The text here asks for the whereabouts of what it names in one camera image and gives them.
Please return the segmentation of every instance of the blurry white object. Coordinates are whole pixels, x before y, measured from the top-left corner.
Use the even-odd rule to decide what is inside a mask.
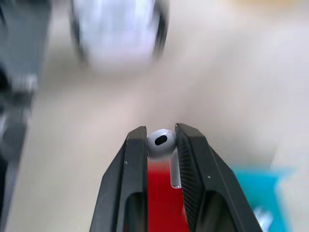
[[[262,207],[254,209],[254,215],[259,222],[263,232],[269,232],[269,228],[273,222],[273,216],[269,211],[266,211]]]
[[[29,74],[20,78],[12,78],[12,92],[34,93],[38,90],[38,77]]]
[[[155,0],[73,0],[71,26],[89,63],[144,61],[154,54],[162,17]]]

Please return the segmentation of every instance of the black object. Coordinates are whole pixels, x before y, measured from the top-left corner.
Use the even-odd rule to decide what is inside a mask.
[[[3,208],[4,194],[5,194],[5,176],[7,171],[8,163],[0,156],[0,208]]]
[[[160,57],[165,46],[169,29],[169,6],[162,0],[155,1],[154,13],[159,16],[158,32],[156,34],[154,56]]]
[[[199,130],[176,124],[190,232],[262,232],[242,189]],[[90,232],[147,231],[147,131],[139,127],[104,174]]]
[[[166,135],[162,135],[162,136],[160,136],[159,138],[157,138],[155,140],[154,144],[161,145],[161,144],[165,143],[167,140],[168,140],[167,136]]]
[[[10,83],[4,69],[0,66],[0,93],[5,93],[11,90]]]

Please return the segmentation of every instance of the earbud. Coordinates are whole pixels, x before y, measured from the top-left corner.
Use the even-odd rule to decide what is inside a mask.
[[[163,161],[171,158],[176,148],[176,134],[167,129],[160,129],[148,138],[148,158],[151,161]]]
[[[148,158],[150,161],[168,161],[170,184],[175,189],[181,188],[178,151],[175,132],[167,129],[157,130],[148,138]]]

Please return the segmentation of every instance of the white earbud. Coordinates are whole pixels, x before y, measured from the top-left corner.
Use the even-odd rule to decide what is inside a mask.
[[[167,129],[157,130],[148,138],[148,158],[151,161],[170,159],[176,148],[175,132]]]
[[[178,152],[175,132],[167,129],[157,130],[148,138],[148,158],[150,161],[168,161],[170,184],[175,189],[181,188]]]

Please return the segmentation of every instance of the gray surface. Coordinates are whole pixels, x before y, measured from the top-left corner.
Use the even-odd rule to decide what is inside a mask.
[[[0,68],[6,75],[10,91],[1,93],[0,153],[8,162],[5,194],[1,215],[3,232],[13,197],[18,164],[30,117],[31,100],[41,77],[43,51],[50,6],[1,3],[5,24],[0,24]],[[29,77],[34,84],[29,85]]]
[[[308,230],[308,14],[224,3],[172,0],[164,56],[138,74],[81,69],[66,9],[54,16],[8,232],[87,232],[127,133],[175,122],[229,164],[293,167],[280,193],[294,231]]]

